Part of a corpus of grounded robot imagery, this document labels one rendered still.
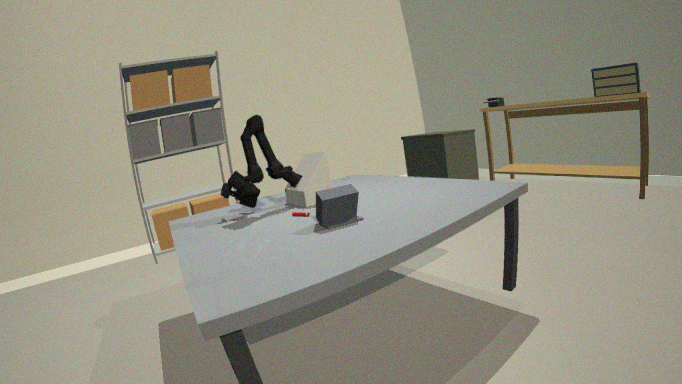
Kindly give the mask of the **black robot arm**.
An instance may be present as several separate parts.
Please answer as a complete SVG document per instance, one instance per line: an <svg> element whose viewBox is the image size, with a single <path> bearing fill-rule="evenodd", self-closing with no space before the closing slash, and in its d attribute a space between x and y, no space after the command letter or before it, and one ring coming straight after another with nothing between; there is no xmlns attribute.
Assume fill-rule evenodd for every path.
<svg viewBox="0 0 682 384"><path fill-rule="evenodd" d="M266 171L268 176L274 179L283 178L290 183L291 186L296 187L296 184L302 177L298 173L293 171L291 165L283 167L279 160L277 160L272 147L266 138L264 132L263 119L260 115L255 115L249 118L246 122L246 127L241 135L242 146L245 152L246 162L248 164L248 176L242 176L239 172L234 171L228 180L228 185L231 185L235 189L241 192L241 195L248 198L252 195L256 197L260 194L260 189L253 183L261 182L264 178L264 174L258 165L257 159L254 153L254 147L251 141L252 134L257 138L257 142L261 147L261 151L267 160ZM250 182L249 182L250 181Z"/></svg>

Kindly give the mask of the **dark grey square panel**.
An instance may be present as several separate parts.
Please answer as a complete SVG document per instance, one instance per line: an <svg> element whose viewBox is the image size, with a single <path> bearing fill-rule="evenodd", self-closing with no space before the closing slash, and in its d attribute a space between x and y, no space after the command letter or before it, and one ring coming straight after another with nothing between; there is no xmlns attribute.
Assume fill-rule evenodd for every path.
<svg viewBox="0 0 682 384"><path fill-rule="evenodd" d="M332 229L364 220L357 216L359 192L352 184L316 191L316 220Z"/></svg>

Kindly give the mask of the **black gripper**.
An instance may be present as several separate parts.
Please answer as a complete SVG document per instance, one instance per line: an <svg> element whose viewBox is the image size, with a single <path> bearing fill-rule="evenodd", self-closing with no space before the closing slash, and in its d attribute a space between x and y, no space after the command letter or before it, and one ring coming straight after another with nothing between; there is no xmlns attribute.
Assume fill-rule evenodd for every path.
<svg viewBox="0 0 682 384"><path fill-rule="evenodd" d="M240 189L236 191L231 190L232 186L228 185L225 183L222 186L222 190L220 195L223 196L225 199L229 199L230 196L235 197L235 200L240 201L239 203L248 207L254 208L257 202L257 197L255 195L252 195L248 198L245 198L241 195Z"/></svg>

